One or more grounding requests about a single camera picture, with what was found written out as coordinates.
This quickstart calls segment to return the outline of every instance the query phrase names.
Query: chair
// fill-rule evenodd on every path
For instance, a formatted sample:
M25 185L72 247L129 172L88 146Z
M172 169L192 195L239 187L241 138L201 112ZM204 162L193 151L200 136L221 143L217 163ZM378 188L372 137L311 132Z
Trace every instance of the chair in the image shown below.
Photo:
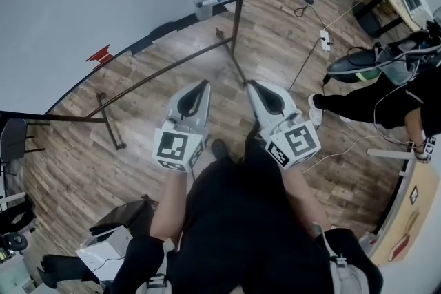
M51 289L57 289L58 282L64 280L93 281L99 284L99 279L79 257L44 255L41 266L43 269L37 267L40 278Z
M22 251L28 247L28 240L20 233L0 235L0 251Z
M27 123L23 119L8 119L0 135L0 162L5 164L24 157L25 154L44 151L44 148L26 150L29 125L47 126L47 123Z
M130 230L134 237L149 235L156 202L147 195L143 199L142 201L116 207L93 227L89 228L89 232L92 235L98 235L123 225Z

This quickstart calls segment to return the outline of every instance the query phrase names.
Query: desk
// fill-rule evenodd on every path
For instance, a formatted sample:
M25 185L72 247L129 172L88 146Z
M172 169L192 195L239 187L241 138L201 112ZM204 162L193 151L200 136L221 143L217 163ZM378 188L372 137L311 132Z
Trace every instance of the desk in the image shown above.
M438 189L439 178L430 164L410 160L391 210L379 230L376 242L367 249L367 255L378 266L404 259L417 238ZM418 197L412 204L411 195L418 190ZM401 251L393 249L401 244Z
M397 12L398 18L381 27L380 22L372 12L372 9L382 1L383 0L372 0L365 6L359 4L353 9L353 15L357 19L357 22L369 36L378 38L383 33L396 27L402 22L405 22L412 32L420 30L420 26L412 20L402 0L388 0L393 6L393 9Z

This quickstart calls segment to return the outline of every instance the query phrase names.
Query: black shirt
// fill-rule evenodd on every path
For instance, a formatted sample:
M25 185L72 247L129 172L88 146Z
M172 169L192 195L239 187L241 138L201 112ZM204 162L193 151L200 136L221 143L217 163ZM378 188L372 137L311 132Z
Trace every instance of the black shirt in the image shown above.
M427 137L441 134L440 92L441 67L423 72L407 84L406 91L418 97L422 128Z
M379 293L382 277L348 229L327 232L348 263ZM134 293L156 274L162 242L133 239L112 294ZM211 164L187 197L181 248L169 254L173 293L333 293L329 254L321 236L312 240L295 219L276 163L265 155L242 165Z

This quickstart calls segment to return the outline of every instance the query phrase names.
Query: wooden floor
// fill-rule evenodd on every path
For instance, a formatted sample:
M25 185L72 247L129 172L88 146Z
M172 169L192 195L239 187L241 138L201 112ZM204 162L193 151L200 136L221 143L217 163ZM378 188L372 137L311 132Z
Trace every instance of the wooden floor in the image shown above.
M314 8L324 23L331 23L357 0L315 0ZM291 85L322 29L320 20L308 9L301 18L294 9L302 0L245 0L240 22L236 58L247 78ZM142 78L217 41L214 28L232 30L233 13L228 12L168 36L136 56L124 54L76 88L53 111L84 116L96 108L96 92L107 97L123 91ZM331 53L318 46L294 85L291 95L307 114L307 97L321 92L329 63L353 45L370 46L372 40L358 27L351 13L330 29L336 44ZM238 74L225 48L218 48L158 77L112 105L107 114L127 148L115 151L102 124L52 123L34 128L35 144L43 153L27 155L15 165L17 178L8 178L10 192L24 190L36 203L36 227L26 250L33 273L46 253L74 255L88 236L88 228L115 206L148 194L157 199L164 169L151 157L154 129L165 116L170 96L188 83L206 78L212 84L208 126L212 139L223 138L235 157L243 153L243 142L252 126L252 113ZM344 94L357 85L331 81L327 94ZM355 139L376 135L372 125L343 123L326 113L318 130L322 149L306 169L329 154L346 150ZM343 156L328 158L305 174L314 193L324 204L332 222L348 227L356 235L372 231L398 179L400 163L369 158L368 147L397 149L381 138L359 141ZM199 172L213 157L203 152ZM66 283L64 293L93 293L95 285Z

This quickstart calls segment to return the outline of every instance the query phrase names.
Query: black pants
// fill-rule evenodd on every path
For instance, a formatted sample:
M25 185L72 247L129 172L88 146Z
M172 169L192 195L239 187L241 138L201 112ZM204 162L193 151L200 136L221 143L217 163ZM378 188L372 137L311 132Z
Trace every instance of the black pants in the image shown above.
M23 214L23 217L16 222L12 223L14 219ZM0 234L16 233L26 227L34 219L34 213L32 212L32 203L29 200L8 208L6 211L0 213Z
M237 185L246 185L249 192L277 203L285 202L289 207L278 163L265 151L265 144L255 139L258 128L256 124L248 134L241 160L235 163L229 156L225 157L210 164L198 176L187 196L184 231L203 214L216 211L214 205L221 204Z
M352 91L346 96L316 94L314 104L318 109L329 110L354 121L373 123L373 109L376 103L395 88L387 76L381 74L377 82ZM420 106L421 103L406 94L405 87L400 88L378 104L376 122L386 129L404 126L406 114Z

